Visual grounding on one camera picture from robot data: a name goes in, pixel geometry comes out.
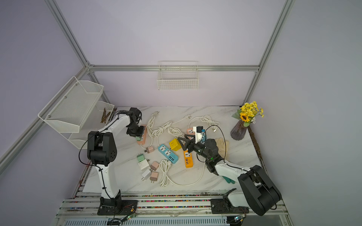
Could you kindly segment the orange power strip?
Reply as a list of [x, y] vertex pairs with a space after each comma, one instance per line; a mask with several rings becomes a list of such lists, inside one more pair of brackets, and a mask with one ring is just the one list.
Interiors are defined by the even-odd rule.
[[188, 152], [188, 150], [184, 151], [184, 162], [186, 168], [192, 168], [193, 167], [193, 158], [192, 154]]

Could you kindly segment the pink charger plug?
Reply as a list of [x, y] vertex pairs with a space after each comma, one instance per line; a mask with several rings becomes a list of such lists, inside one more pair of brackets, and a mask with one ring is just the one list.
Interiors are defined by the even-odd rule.
[[157, 171], [158, 168], [159, 168], [159, 163], [154, 161], [151, 165], [150, 165], [150, 168], [153, 170], [153, 171]]
[[159, 177], [159, 173], [156, 171], [153, 171], [150, 175], [150, 181], [152, 183], [155, 183], [158, 180], [158, 177]]
[[154, 148], [152, 146], [149, 146], [146, 148], [146, 150], [144, 151], [145, 153], [152, 153], [154, 152]]

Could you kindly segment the yellow cube socket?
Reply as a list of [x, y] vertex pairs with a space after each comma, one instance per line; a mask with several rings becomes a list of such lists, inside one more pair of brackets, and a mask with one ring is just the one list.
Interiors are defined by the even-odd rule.
[[174, 138], [173, 140], [171, 140], [169, 142], [169, 146], [172, 151], [178, 151], [178, 150], [182, 149], [182, 146], [177, 138]]

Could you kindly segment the white charger plug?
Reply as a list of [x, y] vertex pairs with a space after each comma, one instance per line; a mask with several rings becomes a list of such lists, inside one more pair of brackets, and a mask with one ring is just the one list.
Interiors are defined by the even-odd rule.
[[149, 162], [147, 161], [147, 159], [144, 159], [144, 160], [138, 162], [138, 166], [139, 166], [141, 171], [145, 171], [146, 169], [150, 169], [150, 165], [149, 165]]
[[142, 181], [149, 179], [151, 174], [152, 174], [152, 170], [151, 169], [146, 169], [141, 175], [142, 176]]

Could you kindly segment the blue power strip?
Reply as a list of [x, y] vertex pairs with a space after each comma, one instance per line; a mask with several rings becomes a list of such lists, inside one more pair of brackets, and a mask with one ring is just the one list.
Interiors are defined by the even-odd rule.
[[174, 152], [172, 152], [167, 146], [160, 145], [158, 147], [158, 150], [172, 164], [175, 164], [178, 162], [178, 160], [179, 160], [178, 156]]

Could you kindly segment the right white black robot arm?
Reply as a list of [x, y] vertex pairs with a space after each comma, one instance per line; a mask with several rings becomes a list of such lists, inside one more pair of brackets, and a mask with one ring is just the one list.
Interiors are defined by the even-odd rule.
[[195, 152], [205, 158], [205, 165], [210, 173], [238, 182], [241, 189], [229, 190], [222, 199], [211, 199], [213, 214], [247, 214], [252, 210], [263, 216], [269, 210], [275, 210], [282, 195], [267, 173], [259, 165], [251, 168], [233, 164], [218, 153], [214, 139], [196, 142], [194, 135], [179, 137], [184, 151]]

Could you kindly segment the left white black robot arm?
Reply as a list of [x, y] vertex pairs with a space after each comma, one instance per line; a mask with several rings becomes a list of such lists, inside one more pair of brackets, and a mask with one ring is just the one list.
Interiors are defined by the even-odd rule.
[[101, 197], [104, 199], [114, 200], [120, 194], [112, 166], [112, 162], [117, 157], [115, 137], [126, 128], [127, 135], [141, 138], [144, 133], [144, 126], [139, 125], [141, 120], [142, 112], [136, 107], [115, 112], [106, 126], [88, 133], [83, 145], [87, 146], [87, 158], [90, 163], [83, 162], [81, 153], [78, 153], [81, 164], [98, 169], [102, 189]]

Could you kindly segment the beige work glove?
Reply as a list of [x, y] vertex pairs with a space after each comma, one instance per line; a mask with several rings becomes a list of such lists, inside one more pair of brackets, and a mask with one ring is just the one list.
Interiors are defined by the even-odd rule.
[[227, 157], [229, 151], [229, 141], [223, 138], [216, 138], [216, 145], [218, 147], [218, 153], [222, 158]]

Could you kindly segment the pink power strip left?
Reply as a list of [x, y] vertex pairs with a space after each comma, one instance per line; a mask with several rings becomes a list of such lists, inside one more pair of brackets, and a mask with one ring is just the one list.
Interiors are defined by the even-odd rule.
[[144, 130], [143, 130], [142, 136], [137, 140], [138, 145], [146, 144], [146, 139], [147, 139], [147, 134], [148, 134], [147, 125], [142, 125], [142, 126], [144, 127]]

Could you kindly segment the pink power strip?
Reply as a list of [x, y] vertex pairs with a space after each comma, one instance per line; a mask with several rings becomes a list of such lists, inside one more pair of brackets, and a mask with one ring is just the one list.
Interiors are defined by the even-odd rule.
[[138, 145], [146, 144], [146, 139], [147, 139], [147, 134], [148, 134], [147, 125], [142, 125], [142, 126], [144, 127], [144, 130], [143, 130], [142, 136], [137, 140]]
[[195, 134], [193, 128], [188, 128], [188, 129], [186, 130], [186, 132], [187, 132], [188, 135], [194, 135], [194, 134]]

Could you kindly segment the pink power strip right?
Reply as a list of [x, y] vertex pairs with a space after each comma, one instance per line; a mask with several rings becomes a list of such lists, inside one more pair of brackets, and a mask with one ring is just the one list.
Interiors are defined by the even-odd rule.
[[193, 128], [188, 128], [188, 129], [186, 130], [186, 132], [187, 132], [188, 135], [194, 135], [194, 134], [195, 134]]

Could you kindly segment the brown twigs on shelf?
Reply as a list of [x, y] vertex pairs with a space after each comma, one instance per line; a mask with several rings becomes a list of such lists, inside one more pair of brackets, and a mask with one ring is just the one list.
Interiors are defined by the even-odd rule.
[[102, 118], [101, 118], [101, 123], [106, 123], [107, 122], [107, 119], [108, 119], [110, 113], [111, 112], [107, 111], [106, 108], [104, 108], [103, 115], [102, 115]]

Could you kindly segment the green rubber glove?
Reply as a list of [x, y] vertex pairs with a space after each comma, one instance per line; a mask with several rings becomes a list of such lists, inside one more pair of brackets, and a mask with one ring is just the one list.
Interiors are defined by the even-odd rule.
[[230, 178], [225, 177], [225, 176], [223, 176], [223, 178], [226, 180], [226, 182], [227, 182], [228, 184], [235, 184], [235, 181], [231, 180]]

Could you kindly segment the white two-tier mesh shelf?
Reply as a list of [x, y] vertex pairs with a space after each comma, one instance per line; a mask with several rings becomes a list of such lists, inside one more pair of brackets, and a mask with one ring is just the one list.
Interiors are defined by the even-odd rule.
[[72, 77], [38, 117], [76, 148], [84, 148], [88, 133], [105, 126], [103, 110], [113, 112], [114, 105], [102, 101], [104, 86]]

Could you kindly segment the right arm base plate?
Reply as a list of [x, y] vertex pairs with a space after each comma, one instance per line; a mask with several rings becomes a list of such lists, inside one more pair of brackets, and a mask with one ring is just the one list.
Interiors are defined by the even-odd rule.
[[248, 207], [234, 207], [226, 198], [211, 199], [212, 214], [248, 214]]

